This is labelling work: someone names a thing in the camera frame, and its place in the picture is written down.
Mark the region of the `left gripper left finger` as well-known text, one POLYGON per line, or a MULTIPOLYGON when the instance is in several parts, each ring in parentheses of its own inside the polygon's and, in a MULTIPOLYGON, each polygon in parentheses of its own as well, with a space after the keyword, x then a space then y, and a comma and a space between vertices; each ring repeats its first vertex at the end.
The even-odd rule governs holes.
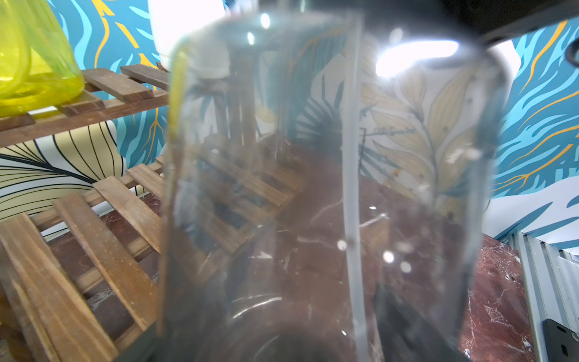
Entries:
POLYGON ((156 361, 156 332, 156 324, 144 331, 134 324, 115 341, 119 355, 114 362, 156 361))

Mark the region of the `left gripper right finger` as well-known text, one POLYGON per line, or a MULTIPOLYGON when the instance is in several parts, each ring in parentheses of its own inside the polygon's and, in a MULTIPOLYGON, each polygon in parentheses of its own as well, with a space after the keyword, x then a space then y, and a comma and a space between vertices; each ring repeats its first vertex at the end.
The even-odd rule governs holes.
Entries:
POLYGON ((468 361, 391 287, 378 285, 372 298, 386 361, 468 361))

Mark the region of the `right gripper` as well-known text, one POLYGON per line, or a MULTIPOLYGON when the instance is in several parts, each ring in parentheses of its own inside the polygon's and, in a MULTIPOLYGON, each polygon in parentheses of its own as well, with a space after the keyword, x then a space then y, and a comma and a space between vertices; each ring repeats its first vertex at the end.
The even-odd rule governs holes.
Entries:
POLYGON ((576 1, 313 1, 312 9, 360 11, 368 30, 393 37, 378 68, 448 59, 461 42, 489 47, 578 15, 576 1))

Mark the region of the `wooden two-tier shelf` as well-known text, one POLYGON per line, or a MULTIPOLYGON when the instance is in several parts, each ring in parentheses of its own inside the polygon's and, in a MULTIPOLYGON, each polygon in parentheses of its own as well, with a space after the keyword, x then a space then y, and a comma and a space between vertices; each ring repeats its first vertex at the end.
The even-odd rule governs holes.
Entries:
POLYGON ((298 161, 257 138, 266 68, 262 57, 238 57, 230 76, 202 86, 220 126, 185 152, 189 182, 179 191, 169 192, 161 156, 2 222, 1 336, 17 360, 112 361, 154 327, 161 291, 144 263, 161 255, 162 240, 150 201, 193 215, 170 231, 170 309, 185 303, 177 342, 199 344, 203 361, 233 360, 243 345, 306 327, 298 287, 264 259, 267 247, 290 248, 277 218, 304 184, 298 161))

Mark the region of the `black clear spray bottle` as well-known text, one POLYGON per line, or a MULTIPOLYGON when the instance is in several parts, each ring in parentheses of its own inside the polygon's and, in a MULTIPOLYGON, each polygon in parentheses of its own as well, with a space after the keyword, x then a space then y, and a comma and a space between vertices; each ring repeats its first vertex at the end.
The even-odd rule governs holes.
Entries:
MULTIPOLYGON (((199 45, 223 42, 231 65, 262 57, 258 140, 303 167, 302 190, 277 218, 289 249, 265 261, 299 290, 306 327, 241 347, 233 360, 386 361, 372 298, 378 285, 420 313, 459 351, 483 238, 498 121, 507 83, 501 61, 477 40, 448 59, 378 68, 394 38, 368 30, 353 9, 296 5, 231 16, 183 38, 170 71, 169 192, 189 182, 182 157, 217 132, 215 96, 193 68, 199 45)), ((176 341, 185 327, 170 309, 176 246, 170 231, 193 215, 164 202, 158 361, 203 361, 197 343, 176 341)))

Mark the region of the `white pink spray bottle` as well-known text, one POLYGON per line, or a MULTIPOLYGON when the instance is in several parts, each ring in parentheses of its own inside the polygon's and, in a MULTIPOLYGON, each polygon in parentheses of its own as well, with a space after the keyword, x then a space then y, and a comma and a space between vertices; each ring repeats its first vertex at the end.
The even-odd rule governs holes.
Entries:
MULTIPOLYGON (((172 70, 173 53, 180 41, 196 30, 226 16, 222 1, 149 0, 149 16, 155 48, 164 69, 172 70)), ((208 79, 230 75, 229 52, 223 42, 205 42, 199 45, 200 60, 193 68, 208 79)))

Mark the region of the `yellow spray bottle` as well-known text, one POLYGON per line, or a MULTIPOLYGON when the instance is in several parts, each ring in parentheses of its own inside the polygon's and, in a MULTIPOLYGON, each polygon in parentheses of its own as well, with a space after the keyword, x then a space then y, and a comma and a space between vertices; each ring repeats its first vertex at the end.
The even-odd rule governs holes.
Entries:
POLYGON ((1 2, 1 117, 69 102, 84 79, 46 1, 1 2))

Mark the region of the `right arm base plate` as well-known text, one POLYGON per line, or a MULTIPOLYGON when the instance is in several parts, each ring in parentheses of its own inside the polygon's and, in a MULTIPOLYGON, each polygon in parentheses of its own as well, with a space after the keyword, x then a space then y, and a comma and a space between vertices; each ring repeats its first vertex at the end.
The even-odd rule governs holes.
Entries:
POLYGON ((578 333, 546 319, 542 323, 549 362, 579 362, 578 333))

